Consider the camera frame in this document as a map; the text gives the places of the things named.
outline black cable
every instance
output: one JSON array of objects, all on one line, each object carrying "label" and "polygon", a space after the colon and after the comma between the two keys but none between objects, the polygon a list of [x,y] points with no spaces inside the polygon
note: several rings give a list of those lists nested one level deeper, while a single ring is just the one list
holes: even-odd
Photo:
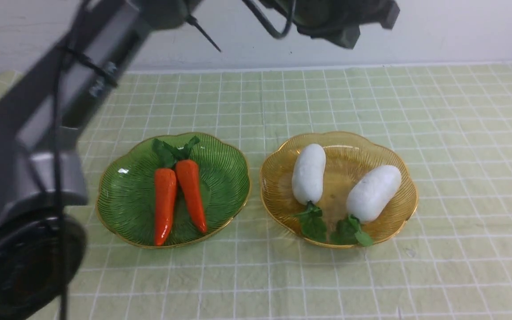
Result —
[{"label": "black cable", "polygon": [[[86,8],[91,0],[82,0],[77,9],[75,20],[65,37],[65,47],[73,48],[76,44],[78,30],[84,21]],[[53,85],[53,108],[51,126],[51,145],[53,153],[53,166],[55,178],[55,197],[54,207],[57,221],[59,223],[59,248],[56,251],[56,265],[60,276],[60,313],[59,320],[67,320],[68,312],[68,268],[67,268],[67,239],[64,223],[63,197],[62,197],[62,174],[60,163],[60,127],[62,117],[60,115],[60,85],[65,63],[67,62],[67,51],[62,50],[59,56],[59,65],[57,66],[55,83]]]},{"label": "black cable", "polygon": [[264,16],[264,13],[258,6],[252,1],[252,0],[242,0],[244,4],[250,9],[250,11],[254,14],[254,16],[260,21],[260,24],[264,26],[264,29],[268,31],[268,33],[275,39],[283,39],[285,38],[288,33],[290,33],[291,26],[293,24],[293,17],[295,16],[295,6],[297,0],[291,0],[290,8],[287,12],[287,20],[286,25],[284,26],[284,30],[282,32],[279,32],[276,30],[276,28],[272,25],[272,23]]}]

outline white radish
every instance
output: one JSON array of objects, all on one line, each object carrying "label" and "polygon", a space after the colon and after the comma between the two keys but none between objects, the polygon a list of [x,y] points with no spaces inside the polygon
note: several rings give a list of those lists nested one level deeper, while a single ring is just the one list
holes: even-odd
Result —
[{"label": "white radish", "polygon": [[292,176],[292,192],[297,202],[316,204],[323,195],[325,150],[319,144],[310,144],[301,150]]},{"label": "white radish", "polygon": [[375,221],[400,188],[402,175],[395,166],[380,166],[368,172],[347,197],[347,213],[361,223]]}]

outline white wall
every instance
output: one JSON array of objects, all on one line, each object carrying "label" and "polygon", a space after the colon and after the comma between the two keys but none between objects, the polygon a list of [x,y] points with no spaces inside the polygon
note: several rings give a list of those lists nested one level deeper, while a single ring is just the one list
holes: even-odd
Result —
[{"label": "white wall", "polygon": [[[0,0],[0,71],[28,67],[71,21],[77,0]],[[206,0],[201,24],[218,53],[190,26],[154,35],[133,69],[307,67],[512,60],[512,0],[398,0],[394,30],[362,28],[353,51],[295,30],[266,34],[239,0]],[[272,16],[276,25],[282,20]]]}]

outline gold plate rim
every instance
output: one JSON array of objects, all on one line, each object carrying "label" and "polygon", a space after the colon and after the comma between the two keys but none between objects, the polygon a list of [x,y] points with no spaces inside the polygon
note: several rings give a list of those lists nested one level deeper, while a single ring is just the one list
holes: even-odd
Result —
[{"label": "gold plate rim", "polygon": [[319,241],[314,241],[312,239],[309,239],[308,237],[293,231],[293,229],[291,229],[291,228],[287,227],[285,224],[283,224],[278,218],[276,218],[272,214],[272,212],[270,212],[270,209],[268,209],[268,206],[266,206],[266,202],[264,201],[264,188],[262,187],[262,184],[264,182],[264,173],[263,173],[263,170],[262,170],[264,168],[264,164],[266,162],[268,162],[268,160],[270,160],[273,156],[275,156],[276,154],[281,152],[282,149],[285,148],[286,145],[290,141],[295,140],[296,138],[299,138],[301,136],[326,136],[326,135],[329,135],[329,134],[348,134],[350,136],[354,136],[355,138],[362,139],[362,140],[366,141],[368,144],[371,144],[372,146],[376,146],[378,148],[384,148],[384,149],[392,152],[393,154],[395,154],[398,157],[400,162],[402,162],[402,164],[404,164],[404,167],[406,168],[406,172],[407,172],[407,176],[406,177],[407,177],[408,180],[411,180],[412,185],[414,186],[414,191],[415,191],[415,196],[416,196],[416,202],[414,204],[414,208],[412,209],[412,212],[410,213],[410,215],[406,219],[404,219],[404,221],[402,221],[402,224],[400,225],[400,227],[393,234],[389,235],[386,238],[380,239],[378,241],[374,241],[374,244],[382,243],[382,242],[388,241],[389,239],[392,239],[393,237],[398,235],[398,233],[400,231],[402,231],[402,229],[406,225],[406,222],[408,220],[410,220],[412,215],[414,215],[414,213],[416,212],[416,209],[418,208],[418,202],[419,202],[419,199],[420,199],[419,194],[418,194],[418,187],[416,187],[416,184],[412,180],[412,177],[410,176],[410,171],[408,170],[408,166],[406,166],[406,162],[404,162],[404,160],[402,159],[402,157],[400,157],[400,155],[398,155],[396,152],[392,151],[391,149],[389,149],[389,148],[387,148],[385,146],[382,146],[380,144],[375,144],[374,142],[372,142],[371,140],[368,140],[364,136],[361,136],[361,135],[353,133],[353,132],[336,130],[336,131],[329,131],[329,132],[323,132],[323,133],[301,133],[301,134],[297,134],[296,136],[292,136],[291,138],[286,140],[281,146],[279,146],[279,148],[276,151],[272,152],[272,154],[267,156],[266,159],[264,159],[264,162],[262,162],[262,166],[260,166],[260,180],[259,180],[259,183],[260,183],[260,201],[262,202],[262,206],[264,207],[264,209],[266,209],[266,212],[268,212],[268,215],[270,215],[272,217],[272,219],[274,219],[274,221],[276,221],[276,223],[278,223],[279,225],[282,225],[282,227],[284,227],[285,229],[287,229],[288,231],[290,231],[294,235],[300,237],[301,239],[303,239],[303,240],[305,240],[305,241],[307,241],[307,242],[309,242],[311,244],[314,244],[314,245],[317,245],[317,246],[323,247],[323,248],[329,248],[329,249],[364,248],[360,244],[337,245],[337,244],[322,243],[322,242],[319,242]]},{"label": "gold plate rim", "polygon": [[[172,244],[172,245],[162,245],[162,246],[159,246],[159,247],[155,246],[155,245],[142,245],[142,244],[139,244],[139,243],[135,243],[133,241],[129,241],[128,239],[126,239],[122,235],[120,235],[118,232],[116,232],[114,229],[109,227],[108,224],[105,223],[105,221],[102,219],[102,215],[100,214],[100,207],[98,206],[98,199],[100,198],[100,193],[102,191],[102,180],[104,178],[104,175],[106,174],[106,171],[108,170],[108,168],[110,168],[110,166],[113,163],[115,163],[118,160],[128,156],[138,146],[140,146],[141,144],[144,144],[145,142],[147,142],[147,141],[149,141],[151,139],[163,138],[163,137],[166,137],[166,136],[185,136],[185,135],[189,135],[189,134],[193,134],[193,135],[203,134],[204,136],[209,136],[211,138],[216,139],[217,141],[219,141],[219,143],[224,144],[225,146],[230,146],[230,147],[234,148],[236,151],[238,151],[242,155],[242,158],[244,158],[244,162],[246,162],[246,176],[248,176],[248,193],[246,194],[246,199],[244,199],[244,202],[242,203],[240,208],[238,208],[238,210],[222,226],[220,226],[215,231],[213,231],[211,233],[208,233],[207,235],[204,235],[204,236],[202,236],[202,237],[200,237],[198,239],[194,239],[193,241],[189,241],[189,242],[185,242],[185,243],[179,243],[179,244]],[[224,229],[227,225],[229,225],[230,222],[238,215],[238,213],[240,213],[240,211],[242,211],[242,209],[244,209],[244,207],[248,203],[248,200],[250,199],[250,194],[252,194],[252,178],[250,177],[250,164],[248,163],[248,159],[246,158],[246,155],[242,151],[240,151],[239,148],[233,146],[232,144],[227,144],[226,142],[223,142],[222,140],[220,140],[219,138],[217,138],[216,136],[214,136],[212,134],[205,133],[205,132],[192,131],[192,132],[185,132],[185,133],[181,133],[181,134],[163,134],[161,136],[150,136],[149,138],[146,138],[146,139],[142,140],[141,142],[137,143],[135,146],[133,146],[130,149],[130,151],[126,152],[122,156],[119,156],[118,158],[116,158],[115,160],[110,162],[110,164],[108,164],[108,166],[106,167],[106,169],[104,170],[104,172],[102,172],[102,175],[100,176],[100,182],[98,184],[98,193],[97,193],[97,196],[96,196],[96,203],[94,205],[96,207],[96,215],[98,217],[98,220],[100,220],[102,225],[108,231],[110,231],[111,233],[114,233],[114,235],[118,236],[118,238],[120,238],[122,241],[124,241],[124,242],[126,242],[126,243],[128,243],[130,245],[133,245],[134,247],[139,247],[139,248],[142,248],[142,249],[173,249],[173,248],[184,247],[185,245],[191,245],[191,244],[199,243],[201,241],[205,241],[206,239],[210,238],[211,236],[213,236],[213,235],[219,233],[220,231],[222,231],[222,229]]]}]

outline gray metal arm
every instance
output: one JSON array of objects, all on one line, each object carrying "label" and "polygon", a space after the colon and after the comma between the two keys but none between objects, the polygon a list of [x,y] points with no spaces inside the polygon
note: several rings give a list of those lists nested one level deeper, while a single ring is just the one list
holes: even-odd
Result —
[{"label": "gray metal arm", "polygon": [[[185,23],[201,0],[102,0],[88,12],[77,52],[117,80],[150,32]],[[0,99],[0,226],[53,204],[50,148],[52,84],[65,39]],[[72,59],[61,87],[61,161],[64,205],[88,202],[76,143],[112,90],[104,77]]]}]

